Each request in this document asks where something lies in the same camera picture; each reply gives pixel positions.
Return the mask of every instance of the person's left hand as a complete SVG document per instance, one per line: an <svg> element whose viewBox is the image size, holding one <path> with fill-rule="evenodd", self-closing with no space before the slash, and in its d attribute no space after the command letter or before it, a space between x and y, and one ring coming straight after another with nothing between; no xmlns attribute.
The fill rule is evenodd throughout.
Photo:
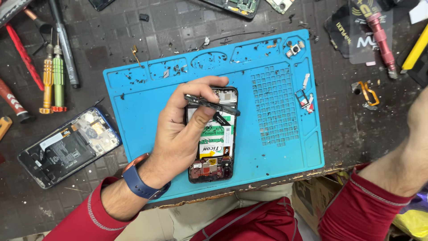
<svg viewBox="0 0 428 241"><path fill-rule="evenodd" d="M139 168L140 177L146 185L160 189L189 168L195 160L201 133L216 112L200 106L185 125L184 108L188 101L184 95L202 96L209 102L218 103L220 99L210 86L224 87L228 82L227 77L206 76L180 84L173 92L159 114L153 152Z"/></svg>

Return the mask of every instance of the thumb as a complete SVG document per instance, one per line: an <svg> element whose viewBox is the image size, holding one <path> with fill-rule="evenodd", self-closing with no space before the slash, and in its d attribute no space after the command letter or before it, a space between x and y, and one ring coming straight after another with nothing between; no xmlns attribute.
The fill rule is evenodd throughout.
<svg viewBox="0 0 428 241"><path fill-rule="evenodd" d="M199 141L201 133L205 129L205 125L213 118L215 112L217 111L206 106L198 107L189 123L183 131L181 131L184 138L189 141Z"/></svg>

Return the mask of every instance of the red long-sleeve shirt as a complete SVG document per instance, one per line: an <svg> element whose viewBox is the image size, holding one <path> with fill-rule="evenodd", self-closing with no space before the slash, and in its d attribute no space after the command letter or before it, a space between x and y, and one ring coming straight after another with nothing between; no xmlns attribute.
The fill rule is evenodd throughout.
<svg viewBox="0 0 428 241"><path fill-rule="evenodd" d="M101 203L104 181L44 241L113 241L132 221L110 217ZM393 195L355 172L331 200L318 225L323 241L381 241L399 210L412 198ZM294 210L286 197L230 211L194 235L199 240L301 241Z"/></svg>

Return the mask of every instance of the cardboard box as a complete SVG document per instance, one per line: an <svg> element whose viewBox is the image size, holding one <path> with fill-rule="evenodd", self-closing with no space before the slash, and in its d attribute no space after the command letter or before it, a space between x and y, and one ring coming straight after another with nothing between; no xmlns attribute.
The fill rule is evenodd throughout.
<svg viewBox="0 0 428 241"><path fill-rule="evenodd" d="M338 182L325 177L293 183L293 194L291 195L293 208L317 235L319 235L318 220L341 187Z"/></svg>

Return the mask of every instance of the green screwdriver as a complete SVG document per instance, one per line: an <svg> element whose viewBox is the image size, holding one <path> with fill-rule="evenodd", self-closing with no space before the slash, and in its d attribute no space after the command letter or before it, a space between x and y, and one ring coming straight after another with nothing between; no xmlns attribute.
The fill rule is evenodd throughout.
<svg viewBox="0 0 428 241"><path fill-rule="evenodd" d="M52 106L54 112L67 111L64 106L64 61L62 60L62 49L59 45L59 34L56 34L56 45L53 49L53 84L55 86L55 105Z"/></svg>

